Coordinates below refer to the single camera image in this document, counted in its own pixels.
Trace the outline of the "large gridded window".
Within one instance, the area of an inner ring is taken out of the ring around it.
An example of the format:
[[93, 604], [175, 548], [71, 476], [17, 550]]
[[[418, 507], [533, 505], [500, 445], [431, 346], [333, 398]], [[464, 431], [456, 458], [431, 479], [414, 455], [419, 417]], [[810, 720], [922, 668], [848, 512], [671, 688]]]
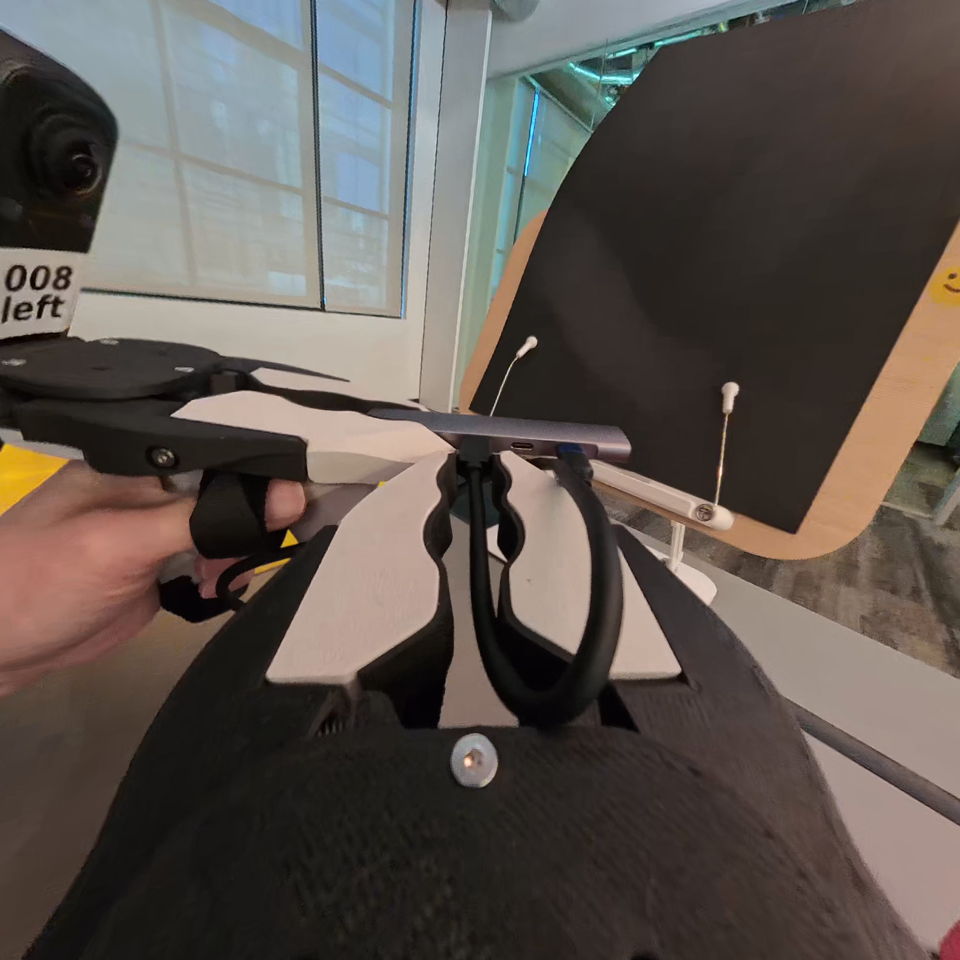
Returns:
[[6, 1], [119, 129], [85, 292], [400, 317], [417, 4]]

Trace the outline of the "person's left hand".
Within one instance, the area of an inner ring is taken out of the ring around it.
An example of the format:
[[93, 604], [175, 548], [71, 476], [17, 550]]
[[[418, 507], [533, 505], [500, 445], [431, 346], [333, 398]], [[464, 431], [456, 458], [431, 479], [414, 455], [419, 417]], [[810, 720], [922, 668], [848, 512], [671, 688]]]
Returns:
[[194, 548], [196, 503], [156, 477], [69, 461], [1, 520], [1, 694], [91, 663], [160, 609], [165, 565]]

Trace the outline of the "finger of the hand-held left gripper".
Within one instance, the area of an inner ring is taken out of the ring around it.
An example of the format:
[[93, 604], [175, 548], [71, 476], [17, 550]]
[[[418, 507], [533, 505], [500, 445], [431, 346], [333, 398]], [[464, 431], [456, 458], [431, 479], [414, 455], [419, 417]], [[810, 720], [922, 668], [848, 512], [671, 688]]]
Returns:
[[194, 399], [173, 416], [298, 437], [306, 442], [308, 478], [321, 485], [377, 485], [408, 465], [453, 451], [443, 438], [414, 421], [314, 409], [258, 391]]
[[226, 370], [223, 392], [253, 392], [293, 402], [316, 410], [371, 414], [376, 411], [420, 413], [422, 404], [412, 400], [392, 400], [372, 396], [349, 381], [296, 373], [291, 370]]

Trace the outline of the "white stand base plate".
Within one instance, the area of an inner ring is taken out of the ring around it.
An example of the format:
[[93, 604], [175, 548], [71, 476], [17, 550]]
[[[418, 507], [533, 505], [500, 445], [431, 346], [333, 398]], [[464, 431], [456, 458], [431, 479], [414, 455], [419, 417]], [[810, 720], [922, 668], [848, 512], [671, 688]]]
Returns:
[[661, 561], [680, 582], [706, 606], [712, 606], [717, 593], [715, 582], [702, 571], [685, 562], [687, 527], [680, 522], [670, 522], [670, 539]]

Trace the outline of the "yellow plastic bin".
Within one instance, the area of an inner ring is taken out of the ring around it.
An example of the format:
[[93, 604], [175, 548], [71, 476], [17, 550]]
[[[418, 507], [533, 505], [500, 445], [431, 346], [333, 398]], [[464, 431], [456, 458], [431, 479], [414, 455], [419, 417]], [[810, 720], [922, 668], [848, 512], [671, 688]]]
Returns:
[[101, 474], [84, 461], [16, 447], [2, 452], [2, 567], [12, 572], [134, 575], [152, 583], [174, 561], [196, 561], [198, 582], [245, 558], [197, 552], [194, 498], [153, 476]]

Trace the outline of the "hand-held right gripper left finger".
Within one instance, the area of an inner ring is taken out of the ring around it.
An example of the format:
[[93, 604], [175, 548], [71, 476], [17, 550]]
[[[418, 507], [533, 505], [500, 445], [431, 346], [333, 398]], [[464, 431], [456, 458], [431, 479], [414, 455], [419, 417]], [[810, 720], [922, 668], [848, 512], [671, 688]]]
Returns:
[[385, 482], [342, 519], [266, 678], [346, 687], [437, 621], [450, 599], [455, 454], [438, 452]]

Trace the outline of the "white stand bracket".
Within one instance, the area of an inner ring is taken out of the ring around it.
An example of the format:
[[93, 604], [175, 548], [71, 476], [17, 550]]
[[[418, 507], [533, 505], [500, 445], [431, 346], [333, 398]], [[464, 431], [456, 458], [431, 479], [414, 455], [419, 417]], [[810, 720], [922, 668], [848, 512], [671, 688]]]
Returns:
[[735, 524], [735, 515], [730, 510], [708, 499], [655, 482], [616, 464], [592, 461], [591, 466], [596, 482], [641, 501], [649, 508], [666, 511], [684, 522], [720, 532], [729, 531]]

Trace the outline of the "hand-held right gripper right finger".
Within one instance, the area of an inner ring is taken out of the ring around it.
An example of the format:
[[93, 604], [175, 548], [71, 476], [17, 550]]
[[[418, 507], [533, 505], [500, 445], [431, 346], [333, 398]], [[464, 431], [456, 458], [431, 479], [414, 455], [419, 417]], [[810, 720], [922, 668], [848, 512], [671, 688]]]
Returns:
[[[519, 517], [523, 542], [510, 561], [510, 609], [521, 628], [548, 650], [574, 655], [591, 602], [592, 559], [586, 525], [552, 471], [515, 453], [501, 454], [510, 478], [506, 505]], [[609, 676], [654, 681], [680, 676], [681, 666], [624, 557], [623, 614]]]

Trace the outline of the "grey usb hub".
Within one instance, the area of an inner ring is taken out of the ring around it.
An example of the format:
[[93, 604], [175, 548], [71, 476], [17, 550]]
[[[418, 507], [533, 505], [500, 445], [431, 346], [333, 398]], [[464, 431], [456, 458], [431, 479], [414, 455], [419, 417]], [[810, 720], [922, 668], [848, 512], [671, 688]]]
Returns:
[[492, 452], [510, 450], [523, 457], [557, 457], [562, 446], [573, 446], [591, 461], [617, 464], [626, 463], [632, 453], [629, 438], [615, 426], [400, 408], [372, 409], [368, 415], [419, 424], [457, 450], [465, 439], [480, 437]]

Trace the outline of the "black panel wooden board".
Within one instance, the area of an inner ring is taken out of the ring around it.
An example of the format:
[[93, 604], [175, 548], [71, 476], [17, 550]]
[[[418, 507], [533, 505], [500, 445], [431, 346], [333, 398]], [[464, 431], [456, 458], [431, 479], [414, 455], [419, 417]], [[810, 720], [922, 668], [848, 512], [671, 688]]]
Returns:
[[809, 559], [870, 523], [958, 364], [958, 2], [656, 52], [558, 187], [461, 406], [619, 427], [629, 475]]

